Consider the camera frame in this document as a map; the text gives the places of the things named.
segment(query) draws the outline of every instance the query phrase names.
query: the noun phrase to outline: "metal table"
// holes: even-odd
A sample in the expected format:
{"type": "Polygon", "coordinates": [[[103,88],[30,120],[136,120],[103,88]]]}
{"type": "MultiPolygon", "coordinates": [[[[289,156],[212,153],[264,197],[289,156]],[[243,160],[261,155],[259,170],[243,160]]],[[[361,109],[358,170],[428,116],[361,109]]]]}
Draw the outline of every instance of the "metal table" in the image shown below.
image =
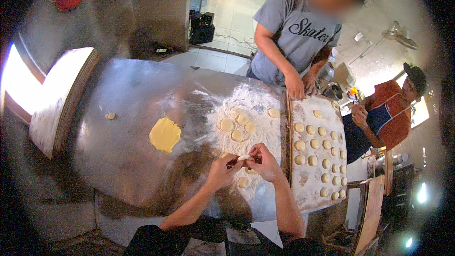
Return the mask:
{"type": "MultiPolygon", "coordinates": [[[[196,143],[206,134],[205,114],[213,106],[194,91],[224,97],[245,82],[280,101],[281,160],[286,161],[284,88],[228,73],[132,59],[100,63],[92,75],[71,126],[66,158],[96,190],[151,214],[168,215],[197,192],[216,158],[210,144],[196,143]],[[107,113],[117,117],[108,121],[107,113]],[[151,128],[164,115],[182,129],[184,146],[174,147],[171,154],[157,151],[149,142],[151,128]]],[[[288,169],[287,162],[282,168],[288,169]]],[[[220,190],[204,214],[247,221],[276,219],[275,192],[259,191],[247,204],[220,190]]]]}

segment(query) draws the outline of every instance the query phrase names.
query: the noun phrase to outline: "speaker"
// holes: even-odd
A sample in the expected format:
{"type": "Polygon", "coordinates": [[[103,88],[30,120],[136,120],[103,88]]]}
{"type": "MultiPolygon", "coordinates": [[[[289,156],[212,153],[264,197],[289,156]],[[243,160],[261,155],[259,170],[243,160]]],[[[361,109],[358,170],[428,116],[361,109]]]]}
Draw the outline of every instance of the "speaker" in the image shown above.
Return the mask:
{"type": "Polygon", "coordinates": [[[213,17],[215,17],[215,14],[211,13],[211,12],[206,12],[204,14],[202,14],[202,25],[203,26],[210,26],[213,24],[213,17]]]}
{"type": "Polygon", "coordinates": [[[192,45],[197,45],[200,43],[210,43],[213,41],[214,33],[215,26],[213,24],[201,29],[193,29],[190,36],[190,43],[192,45]]]}

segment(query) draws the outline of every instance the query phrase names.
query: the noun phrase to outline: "black cap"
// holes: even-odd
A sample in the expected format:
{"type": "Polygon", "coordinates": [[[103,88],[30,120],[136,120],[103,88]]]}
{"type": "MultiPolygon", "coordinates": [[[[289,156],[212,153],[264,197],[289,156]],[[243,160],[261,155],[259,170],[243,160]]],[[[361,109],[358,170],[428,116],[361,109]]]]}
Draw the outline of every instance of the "black cap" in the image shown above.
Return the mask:
{"type": "Polygon", "coordinates": [[[403,67],[408,74],[409,79],[412,83],[414,83],[419,96],[423,96],[427,88],[426,75],[424,71],[420,67],[413,66],[412,64],[409,65],[408,63],[404,63],[403,67]]]}

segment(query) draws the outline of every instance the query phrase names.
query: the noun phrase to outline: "man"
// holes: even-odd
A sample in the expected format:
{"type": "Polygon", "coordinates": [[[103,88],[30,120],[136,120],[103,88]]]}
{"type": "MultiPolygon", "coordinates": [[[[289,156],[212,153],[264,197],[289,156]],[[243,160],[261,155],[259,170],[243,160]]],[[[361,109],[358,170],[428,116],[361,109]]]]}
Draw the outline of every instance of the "man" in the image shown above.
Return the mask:
{"type": "Polygon", "coordinates": [[[247,77],[285,86],[293,99],[315,94],[315,78],[338,43],[341,22],[363,2],[267,0],[253,17],[258,52],[247,77]]]}
{"type": "Polygon", "coordinates": [[[228,155],[212,163],[202,188],[159,227],[139,227],[123,255],[324,255],[321,242],[304,239],[304,220],[275,157],[263,143],[253,145],[249,155],[255,161],[246,160],[246,166],[275,187],[283,249],[249,224],[200,217],[215,192],[230,185],[244,166],[238,156],[228,155]],[[228,169],[231,161],[237,163],[228,169]]]}
{"type": "Polygon", "coordinates": [[[369,148],[391,150],[402,142],[411,130],[411,103],[419,102],[427,87],[422,69],[403,64],[408,75],[400,88],[395,80],[374,87],[374,94],[352,108],[343,117],[348,164],[356,161],[369,148]]]}

